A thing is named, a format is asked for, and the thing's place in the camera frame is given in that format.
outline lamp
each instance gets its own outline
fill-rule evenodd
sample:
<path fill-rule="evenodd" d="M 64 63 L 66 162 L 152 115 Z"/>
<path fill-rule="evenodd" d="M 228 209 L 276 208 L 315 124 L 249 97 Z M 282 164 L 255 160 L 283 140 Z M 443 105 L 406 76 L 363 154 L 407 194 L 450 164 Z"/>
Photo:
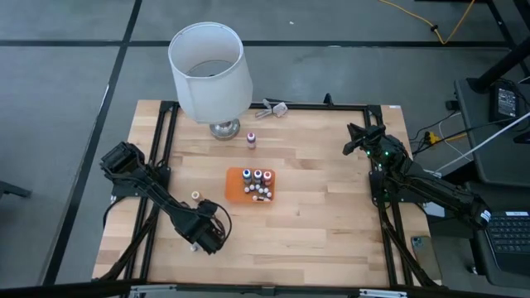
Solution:
<path fill-rule="evenodd" d="M 210 124 L 219 140 L 235 137 L 238 116 L 250 106 L 253 92 L 235 31 L 215 22 L 188 26 L 173 37 L 168 55 L 184 112 L 197 123 Z"/>

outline white cable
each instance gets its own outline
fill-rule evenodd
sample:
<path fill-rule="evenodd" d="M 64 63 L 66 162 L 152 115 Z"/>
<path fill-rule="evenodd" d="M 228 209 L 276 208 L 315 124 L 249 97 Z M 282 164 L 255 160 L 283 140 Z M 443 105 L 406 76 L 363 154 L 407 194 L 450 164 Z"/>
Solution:
<path fill-rule="evenodd" d="M 451 115 L 451 116 L 449 117 L 449 119 L 453 118 L 454 116 L 460 116 L 460 115 L 461 115 L 461 113 L 453 114 L 453 115 Z M 441 124 L 442 124 L 443 122 L 444 122 L 444 121 L 441 120 L 440 123 L 438 123 L 438 131 L 440 132 L 440 137 L 441 137 L 442 140 L 443 140 L 444 138 L 446 138 L 446 137 L 444 137 L 443 132 L 441 132 Z M 456 147 L 454 147 L 453 145 L 451 145 L 447 140 L 444 140 L 444 143 L 447 144 L 447 146 L 449 146 L 449 147 L 455 149 L 455 151 L 457 151 L 458 153 L 460 153 L 461 156 L 464 155 L 464 153 L 462 153 L 462 152 L 460 152 L 460 150 L 456 149 Z M 465 157 L 465 159 L 468 160 L 468 161 L 471 161 L 471 159 L 470 159 L 469 157 L 467 157 L 467 156 Z"/>
<path fill-rule="evenodd" d="M 508 125 L 507 127 L 499 130 L 498 132 L 496 132 L 493 136 L 491 137 L 488 137 L 488 139 L 486 139 L 484 142 L 481 142 L 477 147 L 469 150 L 467 153 L 465 153 L 463 156 L 460 156 L 458 158 L 456 158 L 455 160 L 447 163 L 445 166 L 442 166 L 440 169 L 436 170 L 436 171 L 440 171 L 442 169 L 445 169 L 447 166 L 450 166 L 452 164 L 454 164 L 455 162 L 461 160 L 462 158 L 468 156 L 469 154 L 479 150 L 482 146 L 484 146 L 485 144 L 487 144 L 489 141 L 493 140 L 494 138 L 496 138 L 499 134 L 503 133 L 503 132 L 506 132 L 507 130 L 509 130 L 510 128 L 514 127 L 515 125 L 517 125 L 517 123 L 520 123 L 522 120 L 526 119 L 528 116 L 530 116 L 530 112 L 524 114 L 524 116 L 522 116 L 521 118 L 517 119 L 516 121 L 510 123 L 510 125 Z"/>
<path fill-rule="evenodd" d="M 524 79 L 521 79 L 520 81 L 517 82 L 517 84 L 521 84 L 522 82 L 524 82 L 524 81 L 527 80 L 527 79 L 530 79 L 530 76 L 528 76 L 528 77 L 526 77 L 526 78 L 524 78 Z"/>

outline lamp base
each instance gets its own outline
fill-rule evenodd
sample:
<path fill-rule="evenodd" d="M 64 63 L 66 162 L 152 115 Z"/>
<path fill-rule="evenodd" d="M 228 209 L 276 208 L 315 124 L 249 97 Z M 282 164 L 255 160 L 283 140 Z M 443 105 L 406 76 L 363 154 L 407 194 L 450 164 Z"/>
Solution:
<path fill-rule="evenodd" d="M 238 134 L 239 127 L 239 120 L 234 119 L 226 123 L 210 124 L 210 131 L 216 139 L 220 141 L 228 141 Z"/>

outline small white object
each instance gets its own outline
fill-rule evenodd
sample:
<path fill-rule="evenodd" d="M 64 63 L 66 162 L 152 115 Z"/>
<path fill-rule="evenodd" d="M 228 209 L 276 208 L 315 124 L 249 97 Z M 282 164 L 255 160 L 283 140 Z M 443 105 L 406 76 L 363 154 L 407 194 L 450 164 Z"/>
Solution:
<path fill-rule="evenodd" d="M 247 135 L 247 146 L 249 149 L 256 147 L 256 135 L 253 132 L 249 132 Z"/>
<path fill-rule="evenodd" d="M 201 197 L 200 197 L 200 192 L 199 191 L 194 191 L 191 193 L 191 198 L 195 201 L 195 202 L 198 202 L 200 201 Z"/>
<path fill-rule="evenodd" d="M 285 103 L 279 103 L 272 108 L 272 113 L 279 118 L 287 113 L 287 106 Z"/>
<path fill-rule="evenodd" d="M 196 252 L 196 251 L 198 251 L 198 250 L 199 250 L 199 244 L 198 244 L 198 243 L 193 243 L 193 244 L 191 244 L 191 246 L 190 246 L 190 250 L 191 250 L 192 252 Z"/>

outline wooden table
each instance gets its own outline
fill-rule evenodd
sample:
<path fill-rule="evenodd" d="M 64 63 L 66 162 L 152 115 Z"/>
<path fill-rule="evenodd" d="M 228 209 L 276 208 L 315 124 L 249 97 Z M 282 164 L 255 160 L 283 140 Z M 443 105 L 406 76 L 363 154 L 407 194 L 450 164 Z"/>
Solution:
<path fill-rule="evenodd" d="M 139 101 L 132 121 L 128 141 L 146 154 L 151 148 L 159 106 L 160 101 Z M 399 138 L 410 151 L 401 109 L 381 108 L 387 134 Z M 358 150 L 349 156 L 342 155 L 342 148 L 349 141 L 346 124 L 363 126 L 363 114 L 290 110 L 284 118 L 256 120 L 255 112 L 248 110 L 239 119 L 241 131 L 235 139 L 220 142 L 213 139 L 207 125 L 195 123 L 179 110 L 169 191 L 192 206 L 191 192 L 200 191 L 229 211 L 234 228 L 224 247 L 208 256 L 192 252 L 190 244 L 174 231 L 162 212 L 148 280 L 388 286 L 378 211 L 370 200 L 369 160 Z M 258 137 L 255 150 L 247 148 L 248 132 L 255 132 Z M 231 166 L 274 169 L 277 173 L 274 202 L 226 201 L 224 178 Z M 137 198 L 125 199 L 108 215 L 94 277 L 103 275 L 129 244 L 137 207 Z M 400 210 L 410 249 L 410 237 L 428 236 L 429 228 L 425 215 L 414 204 L 401 203 Z M 390 209 L 388 215 L 393 220 Z M 140 248 L 133 276 L 139 275 L 142 251 Z M 393 256 L 398 281 L 403 283 L 395 248 Z"/>

